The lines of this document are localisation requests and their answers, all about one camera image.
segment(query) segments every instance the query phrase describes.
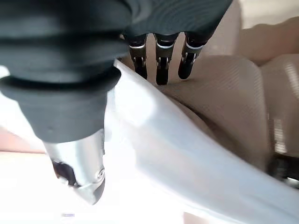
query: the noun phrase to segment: metal finger segment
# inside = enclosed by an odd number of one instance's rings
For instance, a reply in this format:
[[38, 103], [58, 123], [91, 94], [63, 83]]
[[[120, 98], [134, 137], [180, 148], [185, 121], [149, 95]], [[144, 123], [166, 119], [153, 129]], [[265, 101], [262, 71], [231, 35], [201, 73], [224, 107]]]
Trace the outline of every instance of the metal finger segment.
[[141, 77], [147, 79], [147, 69], [146, 69], [146, 38], [147, 35], [143, 34], [140, 36], [128, 37], [125, 39], [129, 43], [129, 50], [132, 61], [134, 63], [135, 72]]
[[195, 34], [186, 33], [182, 59], [178, 68], [178, 76], [181, 79], [187, 79], [190, 76], [193, 64], [208, 39], [209, 37], [203, 38]]
[[166, 85], [168, 82], [168, 69], [177, 37], [178, 34], [155, 34], [157, 61], [156, 82], [158, 85]]

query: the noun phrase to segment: robotic hand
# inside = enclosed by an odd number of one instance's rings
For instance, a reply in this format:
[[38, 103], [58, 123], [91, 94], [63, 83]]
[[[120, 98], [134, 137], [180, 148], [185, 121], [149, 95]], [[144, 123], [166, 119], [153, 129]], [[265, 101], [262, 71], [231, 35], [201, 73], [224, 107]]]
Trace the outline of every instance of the robotic hand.
[[232, 0], [0, 1], [1, 92], [19, 103], [57, 177], [90, 204], [101, 197], [107, 92], [127, 52], [147, 78], [146, 37], [156, 38], [157, 84], [167, 84], [173, 46], [186, 40], [186, 79]]

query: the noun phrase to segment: black rubber grip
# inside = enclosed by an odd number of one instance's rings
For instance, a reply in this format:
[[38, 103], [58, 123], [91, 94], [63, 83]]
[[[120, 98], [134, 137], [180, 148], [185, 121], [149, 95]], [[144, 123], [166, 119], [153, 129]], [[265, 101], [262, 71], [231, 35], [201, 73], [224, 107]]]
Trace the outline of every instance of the black rubber grip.
[[132, 13], [124, 0], [0, 0], [0, 64], [28, 81], [94, 78], [127, 54]]
[[18, 101], [38, 138], [61, 143], [104, 128], [107, 92], [116, 85], [121, 72], [112, 67], [103, 76], [80, 84], [41, 84], [5, 77], [0, 89]]
[[132, 24], [125, 33], [171, 35], [194, 32], [208, 36], [214, 32], [232, 0], [151, 0], [152, 13], [142, 22]]

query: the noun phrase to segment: silver metal cylinder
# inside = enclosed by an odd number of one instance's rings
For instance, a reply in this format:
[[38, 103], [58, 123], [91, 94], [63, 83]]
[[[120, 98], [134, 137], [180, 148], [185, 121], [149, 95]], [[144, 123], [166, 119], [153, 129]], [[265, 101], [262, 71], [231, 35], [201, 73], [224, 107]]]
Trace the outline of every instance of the silver metal cylinder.
[[[105, 182], [103, 165], [104, 129], [95, 134], [72, 142], [44, 142], [51, 160], [58, 164], [66, 164], [72, 168], [76, 184], [72, 186], [76, 193], [91, 204], [95, 204], [101, 194], [97, 189]], [[55, 170], [58, 178], [65, 179], [63, 170]]]

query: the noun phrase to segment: textured fabric surface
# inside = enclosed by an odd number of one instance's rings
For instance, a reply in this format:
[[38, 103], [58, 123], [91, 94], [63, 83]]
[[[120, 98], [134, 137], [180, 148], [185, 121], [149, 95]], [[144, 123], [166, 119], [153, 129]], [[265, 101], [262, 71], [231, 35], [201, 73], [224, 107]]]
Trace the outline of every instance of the textured fabric surface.
[[194, 68], [200, 72], [189, 80], [159, 89], [212, 123], [220, 144], [264, 170], [270, 147], [259, 68], [238, 56], [205, 57]]
[[[280, 56], [299, 52], [298, 7], [293, 0], [283, 6], [277, 0], [235, 0], [185, 81], [177, 75], [185, 38], [178, 37], [169, 84], [158, 87], [203, 132], [261, 170], [274, 150], [299, 155], [299, 56]], [[154, 42], [150, 35], [147, 66], [156, 85]], [[129, 57], [123, 62], [134, 68]]]

